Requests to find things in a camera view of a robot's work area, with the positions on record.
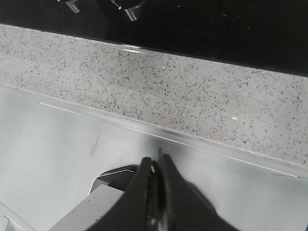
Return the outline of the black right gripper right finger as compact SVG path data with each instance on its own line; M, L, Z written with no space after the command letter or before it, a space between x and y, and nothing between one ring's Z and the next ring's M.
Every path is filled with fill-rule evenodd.
M210 201L179 173L170 155L158 149L164 184L168 231L236 231L221 218Z

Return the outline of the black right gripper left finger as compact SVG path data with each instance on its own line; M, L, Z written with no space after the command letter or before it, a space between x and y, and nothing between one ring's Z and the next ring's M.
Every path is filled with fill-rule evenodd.
M122 196L88 230L157 231L159 203L152 191L155 183L152 160L145 157Z

